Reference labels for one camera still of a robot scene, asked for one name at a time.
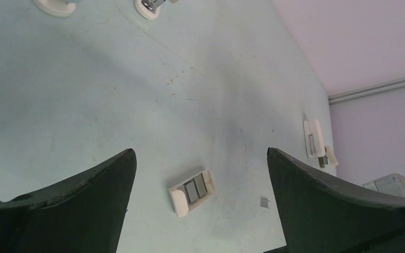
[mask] gray box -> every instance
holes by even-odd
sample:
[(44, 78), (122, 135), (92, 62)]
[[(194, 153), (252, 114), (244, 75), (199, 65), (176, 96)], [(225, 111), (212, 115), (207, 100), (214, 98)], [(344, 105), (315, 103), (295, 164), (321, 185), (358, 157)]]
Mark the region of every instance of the gray box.
[(362, 186), (373, 191), (405, 198), (405, 177), (397, 173), (373, 180)]

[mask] lavender wall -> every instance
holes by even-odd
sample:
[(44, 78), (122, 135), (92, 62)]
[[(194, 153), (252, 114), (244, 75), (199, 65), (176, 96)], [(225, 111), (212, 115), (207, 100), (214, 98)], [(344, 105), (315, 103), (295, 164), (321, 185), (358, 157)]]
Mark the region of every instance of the lavender wall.
[(405, 77), (405, 0), (273, 0), (329, 95)]
[(405, 89), (330, 106), (337, 176), (363, 184), (405, 175)]

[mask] ceiling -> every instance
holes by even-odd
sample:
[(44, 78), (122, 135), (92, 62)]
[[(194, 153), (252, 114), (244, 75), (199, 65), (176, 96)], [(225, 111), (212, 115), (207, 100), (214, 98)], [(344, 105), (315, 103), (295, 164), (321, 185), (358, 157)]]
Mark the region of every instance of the ceiling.
[(273, 0), (329, 95), (405, 77), (405, 0)]

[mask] white object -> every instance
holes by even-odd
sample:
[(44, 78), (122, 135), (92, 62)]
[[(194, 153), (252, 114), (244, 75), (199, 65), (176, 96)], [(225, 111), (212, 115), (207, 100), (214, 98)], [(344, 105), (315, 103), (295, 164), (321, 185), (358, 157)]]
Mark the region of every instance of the white object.
[(338, 162), (338, 160), (336, 159), (336, 156), (333, 153), (333, 149), (330, 148), (329, 146), (325, 146), (325, 155), (327, 156), (330, 165), (332, 165), (332, 166), (338, 166), (339, 165), (339, 162)]
[(62, 0), (33, 0), (42, 11), (57, 17), (67, 17), (75, 10), (76, 3), (67, 3)]
[(161, 6), (157, 7), (156, 12), (153, 13), (142, 4), (142, 0), (135, 0), (135, 1), (136, 2), (134, 3), (134, 5), (136, 6), (137, 11), (144, 18), (146, 18), (148, 20), (155, 20), (159, 16)]
[[(178, 189), (181, 188), (186, 182), (190, 181), (197, 175), (202, 174), (202, 177), (204, 179), (204, 183), (206, 184), (206, 189), (207, 193), (204, 197), (197, 199), (193, 203), (189, 203), (187, 200), (186, 194)], [(210, 172), (208, 170), (198, 172), (194, 174), (193, 176), (181, 181), (179, 184), (171, 187), (168, 189), (171, 200), (173, 201), (173, 206), (175, 207), (175, 212), (178, 217), (184, 217), (187, 215), (190, 211), (194, 210), (197, 208), (200, 204), (202, 204), (204, 201), (206, 201), (210, 196), (212, 196), (215, 193), (215, 188), (214, 184), (212, 182), (212, 177), (210, 176)]]
[(324, 157), (325, 144), (319, 120), (304, 120), (303, 131), (305, 133), (306, 155), (309, 158)]

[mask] white wall fixture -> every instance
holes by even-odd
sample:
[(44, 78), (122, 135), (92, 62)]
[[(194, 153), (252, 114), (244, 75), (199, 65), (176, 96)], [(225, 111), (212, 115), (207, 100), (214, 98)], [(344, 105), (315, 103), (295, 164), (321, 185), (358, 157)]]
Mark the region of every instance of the white wall fixture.
[(304, 120), (303, 131), (305, 132), (306, 155), (309, 158), (324, 157), (325, 144), (319, 120)]
[(57, 17), (67, 17), (75, 10), (76, 3), (79, 0), (33, 0), (36, 6), (42, 11)]
[(215, 193), (208, 170), (198, 172), (168, 189), (178, 217), (187, 215)]
[(325, 168), (326, 164), (332, 166), (339, 164), (333, 149), (324, 143), (319, 120), (304, 120), (303, 131), (305, 134), (306, 155), (309, 158), (318, 157), (321, 168)]
[(165, 0), (135, 0), (137, 11), (148, 20), (155, 20), (160, 13), (161, 5)]

